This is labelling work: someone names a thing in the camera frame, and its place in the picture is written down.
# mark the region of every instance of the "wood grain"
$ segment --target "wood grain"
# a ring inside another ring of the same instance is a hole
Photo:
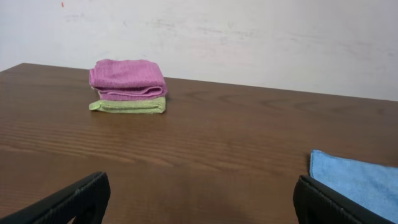
[[[297,223],[311,149],[398,166],[398,103],[167,78],[167,112],[90,112],[88,71],[0,73],[0,217],[94,172],[103,223]]]

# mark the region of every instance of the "green towel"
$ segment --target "green towel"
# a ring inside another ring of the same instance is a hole
[[[91,103],[88,106],[88,109],[109,113],[163,113],[166,110],[166,98],[162,96],[153,100],[98,100],[94,103]]]

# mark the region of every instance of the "microfiber cloth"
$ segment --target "microfiber cloth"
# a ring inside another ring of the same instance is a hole
[[[164,96],[162,96],[153,100],[98,100],[94,103],[91,103],[88,108],[90,110],[98,110],[109,113],[163,113],[166,110],[166,99]]]
[[[398,223],[398,168],[313,150],[310,175],[362,207]]]
[[[147,60],[100,60],[89,82],[101,100],[149,100],[167,93],[159,66]]]

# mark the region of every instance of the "pink towel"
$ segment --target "pink towel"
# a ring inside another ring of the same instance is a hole
[[[101,100],[150,100],[167,93],[159,66],[147,60],[104,59],[90,69]]]

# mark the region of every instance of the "brown tabletop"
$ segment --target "brown tabletop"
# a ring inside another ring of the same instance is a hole
[[[164,114],[110,114],[87,70],[1,72],[0,217],[101,170],[103,223],[297,223],[311,149],[398,166],[398,102],[166,82]]]

